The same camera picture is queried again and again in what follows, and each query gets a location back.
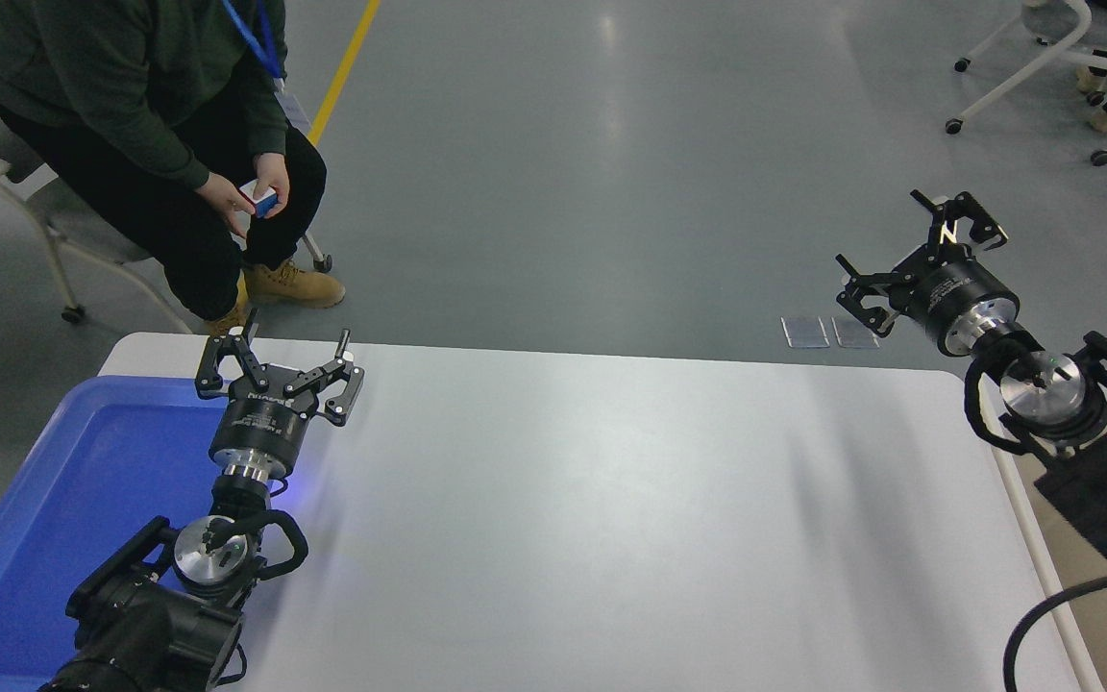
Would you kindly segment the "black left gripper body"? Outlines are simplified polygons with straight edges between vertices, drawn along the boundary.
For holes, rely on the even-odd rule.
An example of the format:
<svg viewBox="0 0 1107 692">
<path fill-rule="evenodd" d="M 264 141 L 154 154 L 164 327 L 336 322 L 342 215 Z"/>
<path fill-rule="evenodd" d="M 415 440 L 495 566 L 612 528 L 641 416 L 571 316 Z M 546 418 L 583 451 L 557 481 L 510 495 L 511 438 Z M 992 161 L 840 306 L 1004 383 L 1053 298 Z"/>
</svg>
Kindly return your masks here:
<svg viewBox="0 0 1107 692">
<path fill-rule="evenodd" d="M 319 397 L 304 391 L 284 399 L 281 388 L 259 393 L 250 383 L 232 384 L 228 397 L 209 447 L 214 463 L 221 468 L 254 463 L 271 476 L 290 476 Z"/>
</svg>

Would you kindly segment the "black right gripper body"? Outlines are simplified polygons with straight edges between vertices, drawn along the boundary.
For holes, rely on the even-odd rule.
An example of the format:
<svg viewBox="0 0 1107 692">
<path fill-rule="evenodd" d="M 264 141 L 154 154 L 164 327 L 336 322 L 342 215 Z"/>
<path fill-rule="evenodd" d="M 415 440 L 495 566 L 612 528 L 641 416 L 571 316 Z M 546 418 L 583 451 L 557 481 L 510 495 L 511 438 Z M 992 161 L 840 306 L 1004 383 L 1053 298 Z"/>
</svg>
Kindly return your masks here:
<svg viewBox="0 0 1107 692">
<path fill-rule="evenodd" d="M 1018 319 L 1020 298 L 968 250 L 918 250 L 903 266 L 913 275 L 906 316 L 928 334 L 983 334 Z"/>
</svg>

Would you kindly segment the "person's right hand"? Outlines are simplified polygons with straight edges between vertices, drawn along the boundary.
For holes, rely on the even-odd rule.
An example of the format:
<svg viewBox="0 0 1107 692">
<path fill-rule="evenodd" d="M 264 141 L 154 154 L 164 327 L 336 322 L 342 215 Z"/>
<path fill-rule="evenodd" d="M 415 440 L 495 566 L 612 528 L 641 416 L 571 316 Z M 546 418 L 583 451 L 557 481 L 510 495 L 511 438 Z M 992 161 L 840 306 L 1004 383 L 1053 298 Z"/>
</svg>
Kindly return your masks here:
<svg viewBox="0 0 1107 692">
<path fill-rule="evenodd" d="M 216 172 L 210 172 L 207 179 L 194 189 L 218 216 L 224 227 L 232 236 L 245 240 L 249 236 L 249 218 L 255 213 L 254 203 L 240 192 L 232 180 Z"/>
</svg>

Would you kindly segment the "person's left hand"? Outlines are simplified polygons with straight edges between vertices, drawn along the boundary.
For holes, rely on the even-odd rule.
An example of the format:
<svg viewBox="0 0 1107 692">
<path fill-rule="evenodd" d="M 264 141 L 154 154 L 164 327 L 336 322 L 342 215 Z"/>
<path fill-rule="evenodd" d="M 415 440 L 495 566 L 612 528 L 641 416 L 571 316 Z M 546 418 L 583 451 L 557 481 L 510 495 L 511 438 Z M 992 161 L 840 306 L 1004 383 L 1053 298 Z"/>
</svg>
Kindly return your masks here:
<svg viewBox="0 0 1107 692">
<path fill-rule="evenodd" d="M 291 183 L 284 155 L 267 152 L 254 157 L 256 183 L 251 193 L 252 202 L 273 200 L 262 218 L 271 219 L 281 214 L 288 205 Z"/>
</svg>

